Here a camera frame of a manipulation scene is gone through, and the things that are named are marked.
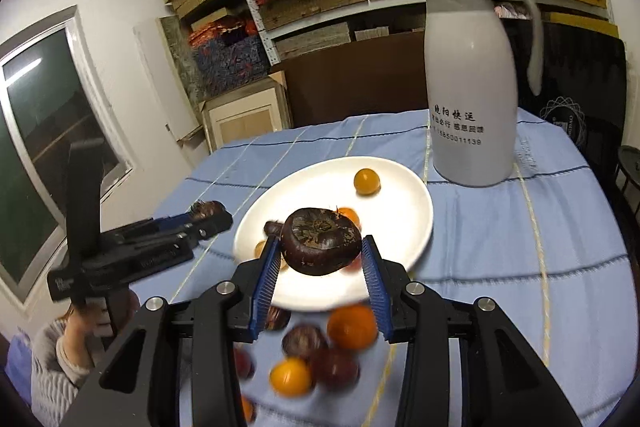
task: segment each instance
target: window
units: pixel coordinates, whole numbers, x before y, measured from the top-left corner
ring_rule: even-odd
[[[106,138],[103,195],[128,170],[90,71],[75,7],[0,45],[0,277],[22,301],[65,238],[71,144]]]

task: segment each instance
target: pitcher handle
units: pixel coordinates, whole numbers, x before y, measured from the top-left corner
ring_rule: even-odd
[[[529,87],[536,96],[542,90],[542,68],[543,68],[543,52],[544,52],[544,36],[542,32],[542,17],[540,10],[534,0],[522,0],[531,15],[533,22],[533,39],[531,45],[531,56],[529,58],[529,67],[527,68],[527,78]]]

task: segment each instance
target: white pitcher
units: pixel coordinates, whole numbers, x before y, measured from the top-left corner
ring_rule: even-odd
[[[543,34],[534,0],[527,76],[542,87]],[[433,164],[447,180],[486,187],[510,175],[518,89],[513,53],[491,0],[427,0],[424,64]]]

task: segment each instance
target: shelf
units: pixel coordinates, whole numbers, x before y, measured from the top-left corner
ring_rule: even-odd
[[[494,1],[521,1],[521,0],[494,0]],[[583,2],[578,2],[574,0],[535,0],[535,1],[538,4],[547,4],[550,6],[559,6],[562,8],[580,10],[581,12],[588,13],[590,15],[595,15],[596,17],[601,17],[604,19],[609,18],[608,13],[605,9],[598,8],[597,6],[591,6]],[[280,26],[279,28],[275,28],[271,31],[267,31],[267,34],[270,39],[279,39],[286,35],[292,34],[293,32],[303,30],[310,26],[315,26],[316,24],[329,22],[335,19],[341,19],[343,17],[356,15],[358,13],[364,13],[364,12],[369,12],[373,10],[382,10],[385,8],[393,8],[395,6],[405,6],[407,4],[420,4],[423,2],[425,2],[425,0],[368,0],[366,2],[349,4],[347,6],[336,8],[335,10],[328,10],[326,12],[320,12],[318,14],[311,15],[309,17],[304,17],[303,19],[294,21],[289,24],[285,24],[284,26]]]
[[[369,12],[373,10],[382,10],[385,8],[392,8],[394,6],[404,6],[407,4],[420,4],[424,0],[367,0],[364,2],[357,2],[349,4],[347,6],[341,6],[334,10],[328,10],[326,12],[320,12],[309,17],[285,24],[279,28],[267,31],[270,39],[279,39],[285,35],[303,30],[309,26],[321,24],[323,22],[332,21],[334,19],[340,19],[342,17],[348,17],[350,15],[356,15],[358,13]]]

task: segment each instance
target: gray sweater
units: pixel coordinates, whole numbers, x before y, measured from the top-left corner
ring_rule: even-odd
[[[58,427],[90,371],[66,357],[65,326],[64,320],[45,326],[31,346],[31,410],[44,427]]]

